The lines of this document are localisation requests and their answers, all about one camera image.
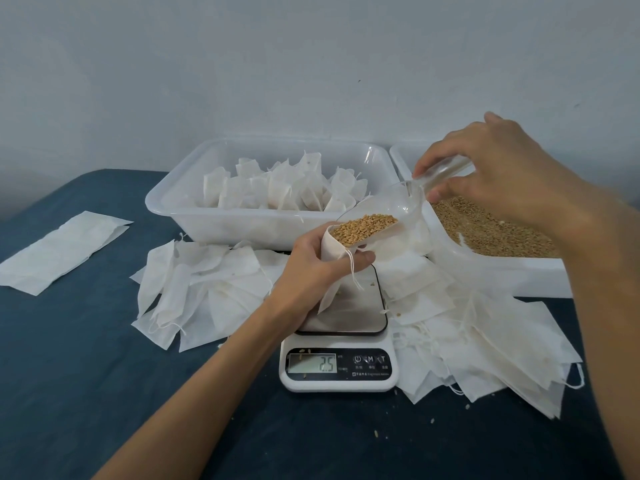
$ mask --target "grain pile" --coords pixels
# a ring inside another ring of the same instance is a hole
[[[447,234],[484,256],[557,258],[553,242],[542,233],[493,217],[462,197],[433,204]]]
[[[340,224],[331,229],[329,234],[345,248],[349,248],[356,242],[360,242],[396,222],[398,219],[393,216],[372,214]]]

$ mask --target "right hand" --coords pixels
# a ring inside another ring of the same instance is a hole
[[[427,195],[434,203],[462,196],[496,217],[537,228],[552,237],[585,210],[594,187],[546,153],[515,121],[492,112],[432,144],[414,178],[444,158],[464,155],[476,171],[452,177]]]

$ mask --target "blue tablecloth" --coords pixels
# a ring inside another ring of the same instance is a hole
[[[37,297],[0,287],[1,478],[89,478],[217,350],[209,344],[178,354],[176,339],[164,351],[130,325],[138,286],[129,276],[148,250],[180,231],[145,208],[163,176],[88,173],[0,225],[1,262],[83,210],[134,221]],[[584,355],[572,301],[545,302]],[[575,371],[570,380],[579,380]],[[562,420],[548,420],[509,390],[468,410],[467,403],[443,387],[415,406],[397,390],[292,394],[280,384],[274,352],[204,478],[620,475],[589,385],[566,390]]]

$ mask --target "plastic scoop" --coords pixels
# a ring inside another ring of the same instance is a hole
[[[429,168],[420,178],[390,185],[376,195],[366,197],[354,208],[343,213],[338,218],[338,222],[352,221],[372,214],[386,214],[398,220],[395,224],[357,243],[359,248],[364,247],[364,244],[400,234],[405,229],[413,227],[418,220],[425,195],[432,188],[470,165],[471,160],[462,155],[446,158]]]

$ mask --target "plastic container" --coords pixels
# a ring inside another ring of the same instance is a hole
[[[404,180],[431,142],[398,143],[391,147],[391,159]],[[473,172],[470,167],[459,175]],[[455,243],[444,230],[428,202],[422,207],[431,238],[434,263],[460,282],[485,292],[507,292],[512,296],[571,298],[571,286],[561,259],[505,258],[477,254]]]
[[[290,251],[294,241],[314,227],[338,220],[342,212],[309,210],[210,209],[195,207],[202,201],[204,174],[222,166],[236,175],[238,158],[255,159],[263,170],[276,161],[300,161],[304,152],[322,153],[325,177],[336,168],[353,168],[368,180],[367,192],[375,194],[399,181],[386,150],[368,143],[235,137],[206,141],[148,193],[147,208],[169,216],[197,242],[233,245],[242,240],[276,251]]]

